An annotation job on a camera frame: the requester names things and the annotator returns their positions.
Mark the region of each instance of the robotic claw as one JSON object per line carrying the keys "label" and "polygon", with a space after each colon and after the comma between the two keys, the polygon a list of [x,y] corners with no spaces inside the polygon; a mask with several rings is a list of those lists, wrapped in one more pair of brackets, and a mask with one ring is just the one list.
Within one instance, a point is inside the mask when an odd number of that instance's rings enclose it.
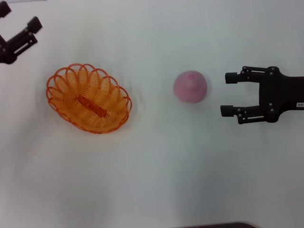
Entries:
{"label": "robotic claw", "polygon": [[[0,18],[11,12],[7,2],[0,2]],[[37,17],[34,17],[28,26],[9,41],[5,41],[0,35],[0,63],[12,64],[17,57],[31,46],[37,43],[36,34],[42,25]]]}
{"label": "robotic claw", "polygon": [[226,73],[226,84],[256,82],[260,84],[259,106],[221,106],[223,117],[236,115],[239,124],[266,121],[275,123],[288,110],[304,110],[304,77],[288,77],[279,68],[244,66],[241,73]]}

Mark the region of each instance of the woven plastic basket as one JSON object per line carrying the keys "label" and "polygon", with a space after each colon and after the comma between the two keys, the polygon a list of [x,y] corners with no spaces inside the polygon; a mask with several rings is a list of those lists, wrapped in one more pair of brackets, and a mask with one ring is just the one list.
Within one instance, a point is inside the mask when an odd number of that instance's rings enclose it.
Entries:
{"label": "woven plastic basket", "polygon": [[49,105],[81,130],[103,134],[117,130],[129,118],[127,91],[102,69],[72,64],[47,81]]}

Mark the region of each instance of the oval basket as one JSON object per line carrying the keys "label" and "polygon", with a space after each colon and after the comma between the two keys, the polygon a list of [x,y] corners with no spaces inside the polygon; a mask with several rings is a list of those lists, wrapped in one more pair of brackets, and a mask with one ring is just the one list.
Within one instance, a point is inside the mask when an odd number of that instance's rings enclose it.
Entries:
{"label": "oval basket", "polygon": [[81,130],[103,134],[117,130],[129,118],[127,91],[102,69],[72,64],[47,81],[48,104]]}

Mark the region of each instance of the pink ball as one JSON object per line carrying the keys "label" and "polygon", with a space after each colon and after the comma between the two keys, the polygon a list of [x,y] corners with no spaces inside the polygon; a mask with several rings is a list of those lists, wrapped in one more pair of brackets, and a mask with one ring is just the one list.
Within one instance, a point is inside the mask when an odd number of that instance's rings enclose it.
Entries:
{"label": "pink ball", "polygon": [[181,101],[197,103],[207,93],[207,82],[200,72],[190,70],[177,77],[173,89]]}

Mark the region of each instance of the orange basket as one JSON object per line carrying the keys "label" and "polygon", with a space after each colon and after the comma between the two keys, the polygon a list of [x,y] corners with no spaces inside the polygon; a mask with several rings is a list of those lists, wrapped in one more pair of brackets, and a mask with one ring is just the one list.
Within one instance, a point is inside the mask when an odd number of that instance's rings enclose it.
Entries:
{"label": "orange basket", "polygon": [[46,94],[48,104],[63,119],[95,134],[120,128],[132,108],[127,91],[104,70],[90,64],[59,69],[48,79]]}

